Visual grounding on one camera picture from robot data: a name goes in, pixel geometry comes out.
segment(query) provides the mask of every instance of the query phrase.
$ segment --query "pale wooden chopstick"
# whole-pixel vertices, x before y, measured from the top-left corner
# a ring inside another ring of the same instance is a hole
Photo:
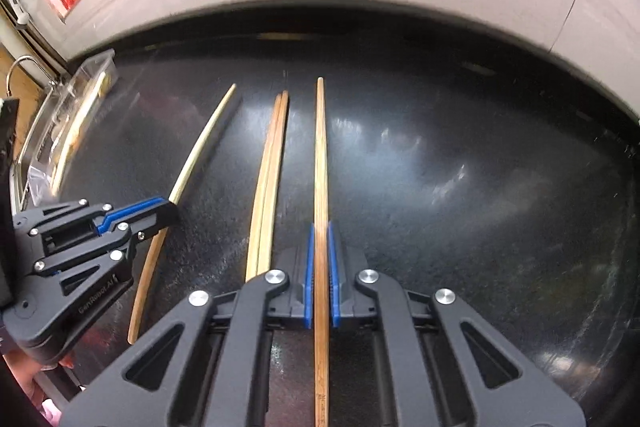
[[[264,207],[262,210],[262,225],[260,228],[260,251],[258,254],[257,272],[265,273],[271,269],[271,247],[273,245],[273,225],[276,216],[276,198],[278,196],[278,182],[280,181],[280,163],[284,147],[284,130],[287,123],[287,109],[289,107],[289,93],[283,91],[275,134],[271,144],[269,171],[264,193]]]
[[[273,104],[271,121],[267,130],[267,139],[264,142],[264,150],[262,151],[262,161],[260,162],[260,170],[258,171],[258,183],[255,188],[254,209],[251,215],[249,247],[246,256],[246,270],[244,273],[245,281],[252,279],[258,274],[258,255],[260,253],[260,234],[262,231],[262,216],[264,213],[264,195],[268,181],[271,150],[273,150],[273,140],[276,135],[276,126],[278,124],[281,101],[282,95],[279,94],[276,96],[276,101]]]
[[[193,172],[193,168],[196,165],[197,159],[204,149],[207,138],[209,138],[211,131],[213,131],[216,124],[220,121],[220,117],[224,113],[225,107],[227,106],[235,90],[236,84],[233,84],[218,104],[218,107],[209,118],[209,121],[207,121],[207,124],[204,126],[204,129],[200,133],[200,136],[198,136],[196,143],[193,145],[193,148],[191,149],[191,152],[187,157],[187,161],[182,166],[182,170],[178,175],[178,179],[175,182],[174,188],[169,195],[169,201],[171,201],[172,203],[178,204],[178,202],[180,201],[180,197],[184,192],[184,188],[187,185],[189,176],[191,176],[191,173]],[[143,267],[142,274],[140,275],[140,282],[138,282],[136,297],[133,302],[133,309],[131,311],[131,320],[129,321],[129,333],[127,335],[129,344],[133,344],[138,339],[138,336],[140,334],[140,323],[142,322],[142,315],[145,310],[146,295],[148,294],[149,287],[151,286],[151,280],[154,274],[154,270],[156,269],[156,264],[158,263],[158,256],[160,255],[160,250],[162,248],[162,244],[164,243],[164,238],[166,237],[166,232],[167,229],[162,229],[154,236],[154,238],[151,240],[149,251],[146,254],[145,266]]]

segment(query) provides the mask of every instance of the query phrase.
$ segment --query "pair of chopsticks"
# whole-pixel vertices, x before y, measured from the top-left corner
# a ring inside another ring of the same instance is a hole
[[[271,266],[273,224],[288,108],[289,93],[283,91],[276,96],[262,152],[258,184],[255,189],[254,209],[251,216],[245,281],[267,272]]]
[[[289,95],[287,91],[284,91],[276,97],[271,114],[255,190],[244,277],[246,281],[267,272],[271,266],[275,203],[288,103]],[[316,427],[329,425],[328,200],[324,79],[320,77],[316,91],[316,159],[314,166],[314,396]]]
[[[169,201],[172,203],[178,204],[180,201],[180,197],[184,192],[185,187],[187,186],[187,181],[193,172],[193,168],[196,165],[197,159],[202,153],[204,146],[207,142],[207,138],[213,131],[216,124],[221,120],[222,114],[225,111],[225,108],[233,96],[233,93],[236,90],[236,84],[233,84],[229,90],[226,92],[226,95],[223,97],[222,101],[218,104],[218,107],[213,112],[209,121],[204,126],[204,129],[201,131],[200,136],[196,140],[189,156],[187,157],[187,161],[182,166],[182,170],[178,175],[178,179],[175,182],[174,188],[169,195]],[[133,309],[131,311],[131,320],[129,322],[129,333],[127,334],[127,340],[129,344],[133,344],[140,334],[140,323],[142,322],[143,312],[145,310],[146,303],[146,295],[149,292],[149,287],[151,286],[151,280],[154,274],[154,270],[156,269],[156,264],[158,263],[158,256],[160,255],[160,250],[162,248],[162,244],[164,243],[164,238],[166,237],[167,229],[162,229],[159,233],[157,233],[154,238],[151,240],[151,245],[149,246],[149,251],[146,254],[145,266],[142,269],[142,274],[140,275],[140,282],[138,282],[138,289],[136,290],[136,298],[133,302]]]

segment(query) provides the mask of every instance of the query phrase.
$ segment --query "black countertop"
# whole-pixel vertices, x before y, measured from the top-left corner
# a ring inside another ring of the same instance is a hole
[[[529,89],[528,64],[514,75],[463,48],[362,38],[199,40],[115,62],[121,78],[72,163],[64,199],[117,206],[167,196],[232,83],[242,97],[180,205],[145,328],[193,289],[242,284],[266,128],[283,89],[290,109],[274,256],[306,240],[323,76],[330,218],[343,241],[408,289],[454,289],[588,414],[618,388],[627,368],[610,360],[638,275],[632,150],[575,107]],[[133,295],[76,348],[84,383],[127,347]],[[370,356],[365,335],[332,333],[332,425],[374,424]],[[311,332],[276,334],[270,407],[268,425],[313,425]]]

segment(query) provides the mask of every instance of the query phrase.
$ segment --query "silver bolt head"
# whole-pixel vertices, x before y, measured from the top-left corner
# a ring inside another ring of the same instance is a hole
[[[440,304],[451,304],[456,300],[456,294],[448,288],[440,288],[436,291],[436,301]]]
[[[269,284],[280,284],[285,280],[287,276],[282,270],[269,270],[266,274],[264,274],[264,279]]]
[[[204,306],[209,301],[209,294],[204,290],[196,290],[189,295],[191,306]]]
[[[366,284],[373,284],[379,278],[380,278],[380,274],[375,270],[370,270],[369,268],[367,268],[366,270],[362,270],[360,273],[358,273],[358,279],[360,279],[362,282]]]

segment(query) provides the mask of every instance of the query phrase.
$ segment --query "plastic container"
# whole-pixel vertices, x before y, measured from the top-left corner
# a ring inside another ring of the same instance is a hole
[[[85,60],[68,83],[56,86],[47,97],[46,102],[52,107],[49,121],[42,111],[36,117],[33,128],[44,127],[44,131],[29,137],[34,143],[27,171],[28,191],[36,206],[57,200],[86,130],[118,79],[114,55],[113,50],[108,50]],[[44,126],[38,122],[40,118],[45,119]]]

